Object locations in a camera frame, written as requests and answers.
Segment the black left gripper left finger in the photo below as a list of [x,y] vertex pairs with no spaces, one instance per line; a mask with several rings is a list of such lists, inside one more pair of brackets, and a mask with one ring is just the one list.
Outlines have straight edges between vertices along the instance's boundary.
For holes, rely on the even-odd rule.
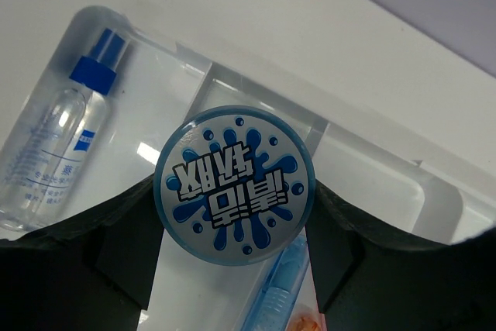
[[163,225],[153,177],[17,240],[1,241],[3,330],[135,330]]

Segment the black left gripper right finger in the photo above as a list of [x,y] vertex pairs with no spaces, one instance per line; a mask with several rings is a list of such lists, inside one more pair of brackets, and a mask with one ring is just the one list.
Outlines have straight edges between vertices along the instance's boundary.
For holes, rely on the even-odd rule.
[[317,184],[305,226],[329,330],[493,330],[495,231],[445,245]]

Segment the orange eraser case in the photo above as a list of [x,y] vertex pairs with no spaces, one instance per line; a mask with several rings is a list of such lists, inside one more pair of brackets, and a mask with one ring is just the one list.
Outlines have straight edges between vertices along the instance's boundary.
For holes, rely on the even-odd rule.
[[308,266],[286,330],[321,329],[322,321],[316,300],[312,269]]

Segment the blue translucent eraser case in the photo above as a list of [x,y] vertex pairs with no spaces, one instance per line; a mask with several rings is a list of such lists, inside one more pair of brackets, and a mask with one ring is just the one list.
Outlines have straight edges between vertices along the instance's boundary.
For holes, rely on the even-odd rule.
[[299,235],[277,257],[260,286],[242,330],[285,330],[308,269],[308,244]]

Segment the clear bottle blue cap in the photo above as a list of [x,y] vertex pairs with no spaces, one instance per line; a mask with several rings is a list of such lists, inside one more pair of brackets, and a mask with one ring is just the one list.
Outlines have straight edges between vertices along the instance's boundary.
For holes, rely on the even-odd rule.
[[49,74],[9,135],[1,156],[1,226],[32,231],[54,223],[109,116],[107,96],[126,39],[100,37],[67,75]]

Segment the blue jar sideways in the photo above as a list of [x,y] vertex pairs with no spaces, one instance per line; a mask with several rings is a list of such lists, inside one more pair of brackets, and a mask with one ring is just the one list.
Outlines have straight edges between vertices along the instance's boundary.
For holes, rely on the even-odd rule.
[[153,196],[170,237],[209,263],[266,260],[303,230],[315,199],[312,157],[276,115],[227,105],[193,116],[164,144]]

